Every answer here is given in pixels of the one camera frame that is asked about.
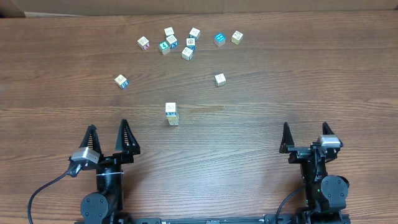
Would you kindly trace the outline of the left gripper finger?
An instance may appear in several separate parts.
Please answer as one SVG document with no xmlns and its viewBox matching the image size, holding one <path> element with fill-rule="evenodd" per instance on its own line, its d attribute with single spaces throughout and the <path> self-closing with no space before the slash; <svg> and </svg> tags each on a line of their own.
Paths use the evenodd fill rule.
<svg viewBox="0 0 398 224">
<path fill-rule="evenodd" d="M 136 141 L 126 119 L 121 120 L 115 150 L 132 155 L 141 153 L 140 145 Z"/>
<path fill-rule="evenodd" d="M 95 152 L 102 154 L 100 141 L 99 141 L 98 134 L 97 134 L 96 130 L 97 130 L 97 128 L 93 124 L 87 127 L 85 136 L 84 136 L 79 148 L 89 147 L 90 149 L 94 150 Z"/>
</svg>

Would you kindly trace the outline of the yellow wooden block S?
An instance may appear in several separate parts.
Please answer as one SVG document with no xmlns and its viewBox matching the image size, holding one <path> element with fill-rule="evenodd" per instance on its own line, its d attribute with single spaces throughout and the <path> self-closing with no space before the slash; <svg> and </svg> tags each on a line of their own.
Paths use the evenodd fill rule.
<svg viewBox="0 0 398 224">
<path fill-rule="evenodd" d="M 169 125 L 171 126 L 178 126 L 179 125 L 179 117 L 178 117 L 178 121 L 177 120 L 168 120 L 169 121 Z"/>
</svg>

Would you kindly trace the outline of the wooden block blue P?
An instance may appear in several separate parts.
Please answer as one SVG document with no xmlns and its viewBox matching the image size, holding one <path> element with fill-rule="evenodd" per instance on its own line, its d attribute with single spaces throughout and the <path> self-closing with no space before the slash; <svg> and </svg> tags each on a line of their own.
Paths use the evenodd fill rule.
<svg viewBox="0 0 398 224">
<path fill-rule="evenodd" d="M 165 114 L 166 114 L 166 116 L 176 116 L 177 115 L 177 105 L 175 102 L 167 102 L 165 104 Z"/>
</svg>

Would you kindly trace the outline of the wooden block yellow side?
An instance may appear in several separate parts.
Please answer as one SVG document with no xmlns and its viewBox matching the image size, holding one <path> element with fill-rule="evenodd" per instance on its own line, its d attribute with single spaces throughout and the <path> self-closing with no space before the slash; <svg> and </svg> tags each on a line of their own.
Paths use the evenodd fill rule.
<svg viewBox="0 0 398 224">
<path fill-rule="evenodd" d="M 178 114 L 177 113 L 167 113 L 166 114 L 168 120 L 177 120 L 178 121 Z"/>
</svg>

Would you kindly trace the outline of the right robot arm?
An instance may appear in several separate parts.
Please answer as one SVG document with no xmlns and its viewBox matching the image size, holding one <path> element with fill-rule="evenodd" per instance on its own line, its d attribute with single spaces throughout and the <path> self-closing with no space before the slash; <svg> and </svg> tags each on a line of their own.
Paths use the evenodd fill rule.
<svg viewBox="0 0 398 224">
<path fill-rule="evenodd" d="M 346 208 L 349 181 L 340 175 L 328 175 L 326 163 L 338 157 L 343 142 L 322 124 L 322 134 L 309 147 L 296 147 L 288 123 L 284 123 L 279 152 L 288 154 L 290 164 L 300 164 L 303 187 L 293 191 L 279 205 L 275 222 L 279 222 L 284 204 L 300 191 L 305 192 L 307 207 L 300 208 L 287 223 L 349 223 L 348 215 L 342 214 Z"/>
</svg>

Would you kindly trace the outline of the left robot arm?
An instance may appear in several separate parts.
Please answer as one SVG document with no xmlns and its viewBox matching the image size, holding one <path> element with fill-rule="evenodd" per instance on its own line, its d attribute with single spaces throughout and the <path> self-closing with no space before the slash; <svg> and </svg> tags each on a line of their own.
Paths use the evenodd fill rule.
<svg viewBox="0 0 398 224">
<path fill-rule="evenodd" d="M 116 140 L 116 153 L 104 156 L 96 127 L 87 128 L 79 150 L 78 159 L 83 170 L 96 171 L 97 191 L 81 202 L 80 211 L 85 223 L 132 223 L 131 214 L 123 212 L 123 164 L 132 164 L 134 156 L 141 153 L 128 121 L 121 120 Z"/>
</svg>

